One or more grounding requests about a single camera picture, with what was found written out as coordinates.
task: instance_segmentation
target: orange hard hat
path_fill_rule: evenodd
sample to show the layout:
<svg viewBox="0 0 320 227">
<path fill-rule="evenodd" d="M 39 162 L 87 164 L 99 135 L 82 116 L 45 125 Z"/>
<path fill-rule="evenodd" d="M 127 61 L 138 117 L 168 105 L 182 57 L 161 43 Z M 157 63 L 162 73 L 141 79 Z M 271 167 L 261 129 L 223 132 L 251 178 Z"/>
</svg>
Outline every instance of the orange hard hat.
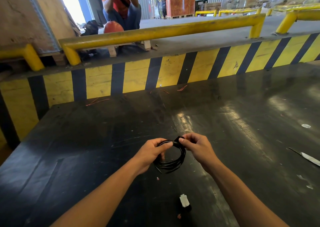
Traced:
<svg viewBox="0 0 320 227">
<path fill-rule="evenodd" d="M 123 27 L 119 23 L 115 21 L 111 21 L 105 24 L 103 33 L 118 32 L 118 31 L 123 31 Z"/>
</svg>

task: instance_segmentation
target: person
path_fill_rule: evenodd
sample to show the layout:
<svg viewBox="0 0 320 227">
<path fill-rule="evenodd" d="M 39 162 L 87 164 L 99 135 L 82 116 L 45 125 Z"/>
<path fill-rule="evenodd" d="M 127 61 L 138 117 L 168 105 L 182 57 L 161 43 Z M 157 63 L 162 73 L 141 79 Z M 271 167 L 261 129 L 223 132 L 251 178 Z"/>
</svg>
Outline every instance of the person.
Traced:
<svg viewBox="0 0 320 227">
<path fill-rule="evenodd" d="M 288 226 L 218 159 L 206 136 L 188 133 L 183 137 L 185 139 L 179 138 L 180 143 L 192 152 L 203 169 L 213 177 L 240 226 Z M 134 178 L 144 173 L 159 154 L 164 158 L 165 151 L 172 143 L 157 147 L 163 140 L 148 140 L 133 158 L 52 226 L 105 227 Z"/>
<path fill-rule="evenodd" d="M 140 28 L 141 6 L 138 0 L 102 0 L 103 14 L 108 22 L 119 23 L 123 30 Z"/>
</svg>

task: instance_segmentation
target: strap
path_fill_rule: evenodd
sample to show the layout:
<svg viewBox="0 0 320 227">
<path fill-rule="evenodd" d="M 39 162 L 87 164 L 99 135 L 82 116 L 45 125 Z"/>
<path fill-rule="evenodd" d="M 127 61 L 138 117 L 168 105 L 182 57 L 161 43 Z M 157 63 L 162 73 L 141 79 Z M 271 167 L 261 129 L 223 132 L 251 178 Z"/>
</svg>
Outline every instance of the strap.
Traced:
<svg viewBox="0 0 320 227">
<path fill-rule="evenodd" d="M 129 8 L 129 4 L 125 1 L 125 0 L 120 0 L 122 2 L 122 4 L 124 4 L 127 8 Z"/>
</svg>

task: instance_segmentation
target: yellow black striped wall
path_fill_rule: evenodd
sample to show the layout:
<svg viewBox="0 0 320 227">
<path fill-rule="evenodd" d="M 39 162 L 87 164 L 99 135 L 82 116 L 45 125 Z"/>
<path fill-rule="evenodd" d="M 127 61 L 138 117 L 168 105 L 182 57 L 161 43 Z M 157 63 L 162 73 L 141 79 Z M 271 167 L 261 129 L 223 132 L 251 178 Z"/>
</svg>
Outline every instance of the yellow black striped wall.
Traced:
<svg viewBox="0 0 320 227">
<path fill-rule="evenodd" d="M 0 146 L 15 148 L 55 104 L 320 59 L 320 35 L 76 69 L 0 83 Z"/>
</svg>

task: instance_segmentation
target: man's hand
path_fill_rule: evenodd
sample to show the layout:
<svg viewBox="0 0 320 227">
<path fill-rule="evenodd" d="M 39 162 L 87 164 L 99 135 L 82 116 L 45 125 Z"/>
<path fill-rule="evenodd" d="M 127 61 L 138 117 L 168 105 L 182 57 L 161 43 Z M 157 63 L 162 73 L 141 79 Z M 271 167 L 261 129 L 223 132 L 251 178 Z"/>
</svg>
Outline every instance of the man's hand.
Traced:
<svg viewBox="0 0 320 227">
<path fill-rule="evenodd" d="M 157 145 L 164 140 L 166 139 L 158 138 L 148 140 L 135 154 L 132 160 L 138 164 L 138 174 L 144 173 L 159 154 L 161 154 L 162 160 L 165 159 L 165 151 L 171 148 L 173 144 L 170 142 L 157 147 Z"/>
<path fill-rule="evenodd" d="M 194 158 L 202 165 L 206 172 L 208 172 L 210 164 L 219 162 L 206 136 L 188 133 L 183 135 L 183 137 L 185 139 L 179 138 L 179 142 L 192 152 Z"/>
</svg>

